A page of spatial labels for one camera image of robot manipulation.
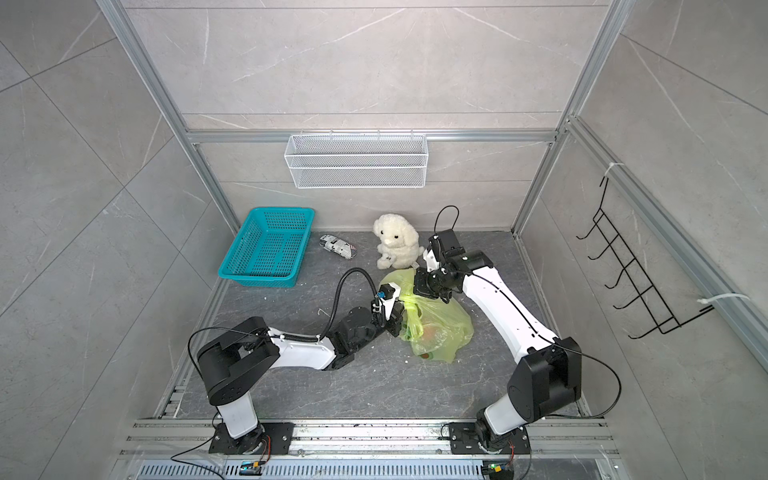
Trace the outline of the yellow-green avocado plastic bag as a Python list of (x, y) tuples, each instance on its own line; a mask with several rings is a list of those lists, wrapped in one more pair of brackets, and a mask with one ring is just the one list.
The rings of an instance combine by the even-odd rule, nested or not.
[(459, 349), (472, 339), (474, 328), (470, 315), (459, 302), (444, 303), (414, 292), (415, 270), (395, 270), (380, 285), (394, 283), (401, 288), (403, 320), (395, 334), (409, 342), (414, 355), (451, 363)]

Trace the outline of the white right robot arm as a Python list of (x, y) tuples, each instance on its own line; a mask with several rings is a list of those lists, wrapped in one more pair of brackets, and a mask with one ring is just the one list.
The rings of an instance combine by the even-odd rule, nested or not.
[(491, 321), (515, 360), (506, 392), (478, 412), (475, 432), (483, 449), (504, 448), (514, 431), (581, 398), (580, 346), (539, 322), (486, 254), (466, 251), (448, 229), (429, 238), (423, 258), (414, 293), (443, 302), (464, 294)]

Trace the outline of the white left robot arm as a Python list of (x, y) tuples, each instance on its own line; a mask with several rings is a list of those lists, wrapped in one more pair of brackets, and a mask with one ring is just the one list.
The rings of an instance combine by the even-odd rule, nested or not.
[(397, 337), (404, 302), (377, 294), (369, 307), (357, 307), (323, 338), (290, 334), (250, 317), (202, 346), (196, 365), (209, 403), (221, 414), (226, 434), (239, 441), (260, 430), (250, 390), (269, 370), (338, 370), (382, 333)]

